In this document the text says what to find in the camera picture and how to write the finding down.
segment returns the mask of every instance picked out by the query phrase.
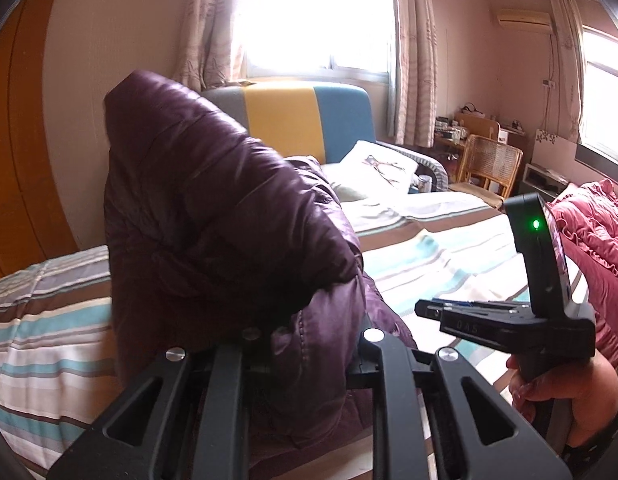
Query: puffer jacket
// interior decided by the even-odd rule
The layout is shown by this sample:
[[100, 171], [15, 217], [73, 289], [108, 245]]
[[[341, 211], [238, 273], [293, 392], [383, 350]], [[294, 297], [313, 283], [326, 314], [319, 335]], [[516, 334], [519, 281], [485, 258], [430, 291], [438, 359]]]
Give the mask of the puffer jacket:
[[320, 166], [284, 160], [173, 81], [134, 72], [105, 98], [105, 189], [118, 371], [262, 328], [276, 387], [254, 401], [251, 477], [270, 478], [372, 424], [345, 369], [364, 313], [414, 346], [363, 272]]

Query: wicker chair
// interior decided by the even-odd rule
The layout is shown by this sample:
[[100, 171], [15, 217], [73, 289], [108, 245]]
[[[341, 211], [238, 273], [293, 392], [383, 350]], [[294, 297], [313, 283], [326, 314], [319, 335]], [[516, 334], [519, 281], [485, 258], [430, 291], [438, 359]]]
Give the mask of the wicker chair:
[[[472, 135], [465, 145], [465, 153], [457, 171], [457, 183], [449, 188], [482, 198], [491, 207], [499, 209], [512, 194], [521, 160], [522, 151], [518, 148]], [[471, 184], [472, 177], [480, 179], [483, 187]], [[492, 182], [500, 185], [498, 194], [489, 191]]]

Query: window sill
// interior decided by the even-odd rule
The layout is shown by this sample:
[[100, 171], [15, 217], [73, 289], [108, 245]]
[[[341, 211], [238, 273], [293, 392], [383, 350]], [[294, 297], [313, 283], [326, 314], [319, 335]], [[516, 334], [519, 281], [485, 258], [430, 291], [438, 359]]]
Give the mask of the window sill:
[[618, 161], [593, 146], [576, 145], [576, 162], [609, 177], [618, 184]]
[[366, 81], [370, 83], [389, 84], [388, 73], [368, 72], [366, 70], [357, 69], [318, 69], [311, 72], [300, 72], [290, 74], [289, 72], [278, 72], [276, 70], [267, 70], [261, 68], [247, 69], [247, 79], [295, 79], [307, 81], [324, 81], [324, 82], [344, 82], [344, 81]]

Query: white pillowcase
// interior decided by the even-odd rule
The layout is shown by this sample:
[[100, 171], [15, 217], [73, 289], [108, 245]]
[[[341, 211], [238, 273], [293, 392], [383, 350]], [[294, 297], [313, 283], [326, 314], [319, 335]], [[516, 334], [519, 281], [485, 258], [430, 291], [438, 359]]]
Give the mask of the white pillowcase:
[[338, 164], [323, 173], [341, 202], [408, 194], [418, 163], [391, 148], [359, 140]]

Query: finger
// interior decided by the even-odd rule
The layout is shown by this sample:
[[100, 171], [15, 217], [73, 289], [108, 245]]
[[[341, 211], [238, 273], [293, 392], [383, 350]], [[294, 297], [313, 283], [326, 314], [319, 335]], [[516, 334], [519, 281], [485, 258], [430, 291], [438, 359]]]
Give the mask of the finger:
[[510, 394], [513, 395], [517, 393], [523, 384], [525, 384], [525, 380], [520, 375], [520, 372], [516, 371], [512, 375], [512, 378], [510, 379], [510, 385], [509, 385]]
[[522, 405], [527, 402], [525, 399], [520, 397], [518, 394], [512, 395], [512, 408], [519, 412], [522, 409]]
[[522, 415], [529, 424], [534, 422], [536, 418], [535, 404], [533, 402], [525, 402], [520, 409], [520, 415]]
[[535, 378], [518, 389], [518, 395], [533, 402], [548, 399], [579, 399], [587, 393], [593, 367], [569, 363]]
[[520, 366], [518, 366], [518, 360], [516, 359], [516, 356], [513, 355], [510, 355], [509, 359], [507, 359], [505, 366], [509, 368], [509, 370], [518, 370], [518, 368], [520, 368]]

